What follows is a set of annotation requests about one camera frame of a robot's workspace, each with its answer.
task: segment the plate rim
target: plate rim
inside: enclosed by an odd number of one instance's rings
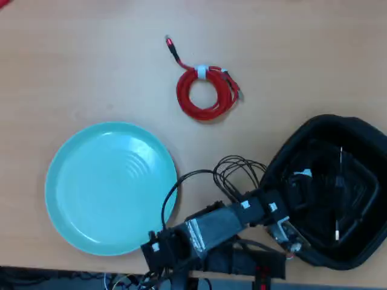
[[[138,247],[134,247],[132,249],[129,249],[129,250],[125,250],[125,251],[116,251],[116,252],[111,252],[111,253],[97,253],[97,252],[94,252],[94,251],[90,251],[88,250],[87,248],[84,248],[82,246],[78,246],[78,245],[75,245],[74,243],[70,242],[66,235],[63,234],[63,232],[58,229],[58,226],[56,225],[56,223],[54,222],[54,219],[53,219],[53,213],[50,211],[50,206],[48,205],[48,201],[47,201],[47,194],[48,194],[48,181],[50,180],[50,177],[53,176],[55,173],[53,172],[54,170],[54,166],[60,162],[58,161],[59,159],[59,155],[61,154],[61,152],[63,152],[63,150],[65,150],[73,141],[74,139],[76,139],[77,137],[79,137],[79,135],[83,135],[85,132],[91,130],[91,129],[94,129],[95,127],[99,127],[99,126],[115,126],[115,125],[119,125],[119,126],[127,126],[127,127],[131,127],[131,128],[136,128],[138,130],[141,130],[142,132],[148,134],[152,139],[155,140],[155,142],[157,143],[157,145],[160,147],[160,149],[166,154],[166,156],[168,156],[168,162],[171,163],[172,167],[173,167],[173,170],[174,170],[174,183],[177,182],[177,169],[176,169],[176,165],[175,165],[175,162],[174,162],[174,159],[171,155],[171,153],[168,151],[167,147],[153,134],[151,133],[150,131],[136,125],[136,124],[132,124],[132,123],[128,123],[128,122],[123,122],[123,121],[108,121],[108,122],[101,122],[101,123],[96,123],[96,124],[92,124],[90,126],[87,126],[85,128],[83,128],[82,130],[76,132],[75,134],[73,134],[72,136],[70,136],[69,139],[67,139],[61,146],[60,148],[56,151],[54,157],[52,158],[51,162],[50,162],[50,165],[48,166],[48,169],[47,169],[47,172],[46,172],[46,175],[45,175],[45,184],[44,184],[44,199],[45,199],[45,206],[46,206],[46,212],[48,213],[48,216],[50,218],[50,221],[51,221],[51,224],[53,225],[53,227],[55,228],[55,230],[60,234],[60,236],[68,243],[70,244],[71,246],[75,247],[76,249],[78,250],[81,250],[83,251],[84,253],[88,253],[88,254],[92,254],[92,255],[95,255],[95,256],[105,256],[105,257],[108,257],[108,256],[121,256],[121,255],[124,255],[124,254],[128,254],[128,253],[131,253],[137,249],[139,249],[141,247],[138,246]],[[171,217],[171,214],[175,208],[175,205],[176,205],[176,200],[177,200],[177,190],[174,192],[174,194],[169,198],[168,202],[172,202],[171,203],[171,206],[169,208],[166,208],[166,211],[165,211],[165,217],[166,217],[166,222],[169,220],[169,218]]]

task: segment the floor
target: floor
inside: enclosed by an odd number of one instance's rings
[[[212,280],[213,290],[251,290],[251,283],[248,282],[236,282],[225,280]],[[17,290],[104,290],[102,280],[82,281],[79,279],[74,280],[57,280],[52,279],[47,282],[36,286],[29,287],[16,287]],[[161,290],[170,289],[169,282],[165,282],[161,286]],[[344,288],[344,287],[327,287],[327,286],[305,286],[305,285],[288,285],[283,283],[274,284],[272,290],[370,290],[366,288]],[[199,282],[199,290],[208,290],[208,284],[205,281]]]

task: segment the cable connector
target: cable connector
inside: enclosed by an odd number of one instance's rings
[[[175,48],[175,45],[174,43],[172,42],[172,39],[168,36],[168,35],[165,35],[165,42],[167,43],[167,46],[169,48],[169,51],[172,53],[172,55],[174,56],[176,62],[179,62],[180,61],[180,57],[179,55],[177,54],[177,51],[176,51],[176,48]]]

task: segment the wire bundle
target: wire bundle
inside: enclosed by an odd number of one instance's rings
[[[208,66],[205,79],[215,87],[218,98],[214,105],[206,109],[195,106],[189,98],[189,91],[193,82],[201,77],[195,68],[185,65],[180,60],[175,45],[169,36],[166,36],[166,43],[176,62],[186,70],[177,83],[176,92],[180,107],[188,116],[199,121],[213,120],[231,109],[236,100],[241,98],[241,89],[227,70],[218,66]]]
[[[163,229],[167,229],[165,218],[164,218],[164,211],[166,204],[169,200],[169,198],[172,196],[172,194],[176,191],[176,189],[179,188],[179,186],[186,180],[187,178],[190,178],[194,175],[201,174],[201,173],[209,173],[213,176],[213,181],[216,184],[216,186],[228,197],[228,199],[231,202],[241,202],[243,200],[243,194],[229,181],[229,177],[235,173],[237,170],[241,169],[246,175],[250,178],[252,181],[254,189],[259,188],[259,178],[256,174],[256,169],[260,170],[261,172],[266,171],[266,165],[254,160],[245,159],[239,155],[229,155],[224,158],[222,158],[218,164],[212,169],[201,169],[201,170],[195,170],[192,172],[189,172],[185,175],[182,175],[177,179],[177,182],[172,186],[171,190],[165,197],[163,206],[161,208],[161,223],[163,224]],[[267,247],[259,242],[250,241],[250,240],[244,240],[240,239],[239,236],[236,236],[235,239],[231,240],[230,243],[232,244],[239,244],[242,246],[242,248],[246,251],[249,251],[249,249],[246,247],[247,245],[253,245],[256,247],[260,247],[263,250],[266,251],[275,251],[271,249],[270,247]],[[187,265],[181,265],[180,269],[174,269],[174,271],[179,271],[183,269]],[[147,273],[149,278],[156,277],[156,282],[153,280],[146,282],[143,284],[145,288],[150,288],[153,285],[159,284],[162,281],[168,280],[172,277],[173,273],[169,273],[167,269],[164,269],[163,273],[158,275],[157,273],[149,272]]]
[[[255,169],[259,169],[262,172],[265,172],[266,165],[257,161],[245,159],[239,155],[229,155],[222,158],[212,170],[195,170],[179,177],[177,182],[174,184],[174,186],[172,186],[171,190],[165,197],[163,206],[161,207],[161,223],[163,225],[163,229],[166,229],[164,212],[169,198],[172,196],[175,190],[179,188],[184,180],[196,174],[212,174],[215,185],[228,197],[231,202],[242,201],[243,194],[229,181],[229,176],[235,173],[238,169],[242,169],[246,172],[247,176],[252,180],[254,188],[257,189],[259,187],[259,179],[256,175]]]

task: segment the cable tie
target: cable tie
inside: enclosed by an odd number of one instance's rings
[[[209,66],[208,65],[197,65],[195,67],[195,70],[198,73],[198,79],[205,80],[206,79],[206,73],[208,71]]]

